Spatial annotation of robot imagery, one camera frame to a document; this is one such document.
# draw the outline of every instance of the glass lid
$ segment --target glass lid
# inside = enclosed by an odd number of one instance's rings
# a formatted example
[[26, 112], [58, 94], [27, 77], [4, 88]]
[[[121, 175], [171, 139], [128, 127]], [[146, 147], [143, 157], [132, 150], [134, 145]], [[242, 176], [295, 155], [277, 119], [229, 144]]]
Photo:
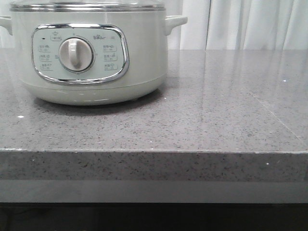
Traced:
[[11, 11], [109, 12], [163, 11], [161, 0], [22, 0], [11, 3]]

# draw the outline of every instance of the brand logo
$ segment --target brand logo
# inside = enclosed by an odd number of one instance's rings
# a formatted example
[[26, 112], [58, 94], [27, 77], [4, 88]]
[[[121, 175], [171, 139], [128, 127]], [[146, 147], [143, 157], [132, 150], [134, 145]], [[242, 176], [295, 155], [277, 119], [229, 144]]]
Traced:
[[106, 37], [103, 37], [101, 35], [94, 35], [93, 38], [96, 39], [105, 39]]

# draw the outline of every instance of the control panel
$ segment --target control panel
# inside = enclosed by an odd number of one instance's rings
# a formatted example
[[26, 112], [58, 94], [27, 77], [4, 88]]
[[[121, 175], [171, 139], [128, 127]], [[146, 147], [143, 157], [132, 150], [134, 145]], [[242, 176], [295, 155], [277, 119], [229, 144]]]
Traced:
[[111, 25], [41, 25], [33, 33], [32, 54], [37, 73], [58, 84], [105, 83], [129, 68], [125, 35]]

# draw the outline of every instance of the lid rim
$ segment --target lid rim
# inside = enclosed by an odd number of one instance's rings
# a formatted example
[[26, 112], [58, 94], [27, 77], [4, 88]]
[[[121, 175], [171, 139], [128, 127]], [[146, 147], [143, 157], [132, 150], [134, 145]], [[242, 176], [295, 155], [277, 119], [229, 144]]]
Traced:
[[164, 11], [162, 4], [128, 4], [128, 3], [47, 3], [27, 4], [11, 3], [11, 12], [131, 12], [131, 11]]

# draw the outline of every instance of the chrome trim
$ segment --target chrome trim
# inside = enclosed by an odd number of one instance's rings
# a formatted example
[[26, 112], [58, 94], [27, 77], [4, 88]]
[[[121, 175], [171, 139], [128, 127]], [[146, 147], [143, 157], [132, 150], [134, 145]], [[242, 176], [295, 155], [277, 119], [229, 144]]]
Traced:
[[[109, 76], [109, 77], [104, 77], [104, 78], [98, 78], [98, 79], [58, 79], [58, 78], [52, 78], [49, 76], [44, 75], [42, 72], [40, 72], [37, 67], [35, 66], [34, 63], [34, 47], [33, 47], [33, 39], [34, 39], [34, 35], [37, 31], [39, 30], [44, 30], [44, 29], [61, 29], [61, 28], [91, 28], [91, 29], [105, 29], [105, 30], [112, 30], [115, 31], [121, 39], [121, 43], [122, 43], [122, 48], [123, 48], [123, 55], [124, 55], [124, 64], [121, 68], [121, 70], [119, 72], [117, 72], [116, 74]], [[111, 81], [115, 81], [119, 78], [122, 78], [126, 72], [129, 69], [129, 64], [130, 64], [130, 59], [129, 59], [129, 52], [128, 52], [128, 44], [124, 35], [124, 32], [114, 26], [114, 25], [102, 25], [102, 24], [85, 24], [85, 23], [70, 23], [70, 24], [51, 24], [51, 25], [40, 25], [38, 26], [35, 31], [32, 34], [32, 40], [31, 40], [31, 49], [32, 49], [32, 65], [35, 69], [35, 71], [37, 72], [37, 74], [43, 78], [44, 80], [47, 80], [51, 83], [55, 83], [55, 84], [61, 84], [61, 85], [89, 85], [89, 84], [102, 84], [102, 83], [107, 83], [107, 82], [111, 82]], [[89, 68], [87, 68], [86, 70], [90, 69], [94, 64], [94, 61], [92, 62], [91, 66]]]
[[82, 3], [82, 2], [59, 2], [47, 4], [22, 5], [12, 3], [12, 12], [148, 12], [165, 11], [164, 4], [128, 4], [128, 3]]

